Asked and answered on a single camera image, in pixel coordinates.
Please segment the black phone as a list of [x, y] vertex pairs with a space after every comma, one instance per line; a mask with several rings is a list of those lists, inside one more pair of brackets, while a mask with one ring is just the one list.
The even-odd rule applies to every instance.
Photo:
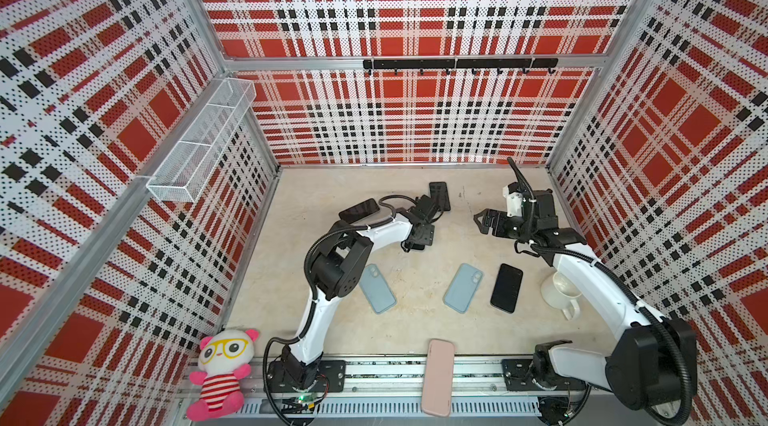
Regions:
[[497, 273], [490, 297], [490, 304], [506, 313], [514, 313], [522, 286], [523, 275], [523, 271], [519, 268], [502, 263]]
[[364, 201], [347, 207], [338, 213], [338, 217], [341, 221], [348, 224], [353, 224], [358, 221], [362, 221], [375, 213], [380, 211], [380, 206], [373, 198], [368, 198]]
[[438, 205], [442, 212], [448, 212], [451, 210], [450, 197], [448, 192], [447, 183], [444, 181], [436, 181], [429, 183], [429, 195]]

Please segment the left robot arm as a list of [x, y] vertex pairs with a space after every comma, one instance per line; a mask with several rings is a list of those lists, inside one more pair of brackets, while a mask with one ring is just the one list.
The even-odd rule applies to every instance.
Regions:
[[368, 224], [340, 219], [307, 252], [303, 273], [309, 297], [300, 327], [291, 339], [272, 340], [283, 345], [285, 367], [303, 373], [319, 363], [335, 312], [361, 281], [372, 253], [390, 245], [404, 252], [424, 250], [433, 244], [435, 223], [450, 209], [440, 192], [418, 198], [387, 195], [378, 205], [389, 215]]

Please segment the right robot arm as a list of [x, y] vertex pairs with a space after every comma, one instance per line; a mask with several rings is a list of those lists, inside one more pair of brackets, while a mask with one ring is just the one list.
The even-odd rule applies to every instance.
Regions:
[[693, 328], [658, 311], [623, 283], [576, 230], [562, 227], [550, 190], [518, 179], [503, 189], [506, 208], [473, 220], [483, 234], [510, 239], [518, 253], [538, 257], [571, 282], [601, 316], [616, 341], [609, 354], [568, 340], [541, 343], [531, 374], [546, 388], [573, 378], [611, 392], [625, 407], [646, 411], [663, 425], [685, 424], [697, 394]]

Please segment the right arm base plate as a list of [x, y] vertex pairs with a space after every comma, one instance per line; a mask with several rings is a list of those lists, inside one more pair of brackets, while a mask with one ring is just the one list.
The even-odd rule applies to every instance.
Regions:
[[532, 356], [503, 359], [502, 377], [508, 391], [525, 392], [584, 392], [586, 384], [578, 379], [559, 376], [539, 359]]

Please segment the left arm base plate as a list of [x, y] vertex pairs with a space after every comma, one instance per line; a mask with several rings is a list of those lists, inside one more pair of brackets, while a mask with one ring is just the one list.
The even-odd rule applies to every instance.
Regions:
[[337, 393], [345, 385], [344, 360], [320, 360], [309, 366], [277, 360], [268, 365], [266, 383], [272, 393]]

